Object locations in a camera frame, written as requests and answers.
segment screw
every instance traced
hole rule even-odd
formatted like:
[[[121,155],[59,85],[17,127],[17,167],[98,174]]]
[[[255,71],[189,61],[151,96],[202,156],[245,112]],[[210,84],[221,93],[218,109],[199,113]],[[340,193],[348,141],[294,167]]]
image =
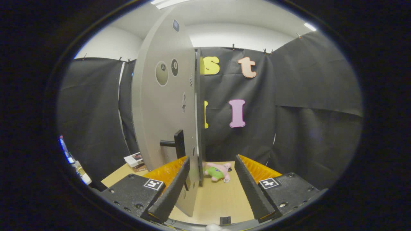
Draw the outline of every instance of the screw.
[[[143,208],[144,208],[144,206],[143,206],[143,205],[141,205],[141,204],[136,204],[136,208],[138,208],[138,209],[143,209]]]

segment wooden floor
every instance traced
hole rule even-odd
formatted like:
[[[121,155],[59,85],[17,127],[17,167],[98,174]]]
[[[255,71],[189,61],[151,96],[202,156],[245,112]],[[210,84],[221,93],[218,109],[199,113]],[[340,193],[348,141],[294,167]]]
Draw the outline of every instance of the wooden floor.
[[[192,217],[188,217],[174,206],[169,218],[195,224],[219,224],[220,217],[228,216],[231,217],[231,223],[254,219],[251,207],[235,171],[234,161],[230,163],[233,169],[229,172],[230,182],[224,183],[223,180],[212,182],[209,177],[204,179],[203,186],[199,187],[197,191]],[[142,176],[147,171],[135,173],[128,164],[125,164],[102,180],[102,183],[107,187],[111,187],[131,173]]]

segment stuffed toy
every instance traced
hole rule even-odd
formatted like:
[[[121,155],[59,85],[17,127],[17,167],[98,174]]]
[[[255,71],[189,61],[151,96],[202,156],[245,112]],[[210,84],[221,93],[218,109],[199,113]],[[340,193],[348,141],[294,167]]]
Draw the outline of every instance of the stuffed toy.
[[[204,171],[204,175],[210,175],[212,181],[217,181],[221,178],[224,178],[224,183],[230,181],[229,168],[231,163],[225,163],[223,165],[207,163],[207,166],[210,168]]]

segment pink letter i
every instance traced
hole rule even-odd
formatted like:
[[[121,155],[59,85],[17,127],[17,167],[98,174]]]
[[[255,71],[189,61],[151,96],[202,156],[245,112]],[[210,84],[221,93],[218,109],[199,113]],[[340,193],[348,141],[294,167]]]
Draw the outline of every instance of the pink letter i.
[[[232,107],[233,118],[230,123],[230,127],[244,127],[245,122],[242,120],[242,106],[245,101],[242,99],[233,99],[229,101]]]

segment white wall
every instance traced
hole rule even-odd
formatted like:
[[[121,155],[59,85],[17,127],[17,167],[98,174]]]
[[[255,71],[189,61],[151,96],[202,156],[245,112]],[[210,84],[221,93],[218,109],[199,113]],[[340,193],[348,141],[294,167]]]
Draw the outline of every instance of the white wall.
[[[295,39],[283,33],[244,24],[212,23],[187,26],[194,47],[220,46],[267,52]]]
[[[75,58],[98,57],[127,61],[136,59],[141,43],[138,36],[113,26],[107,26],[92,37],[77,53]]]

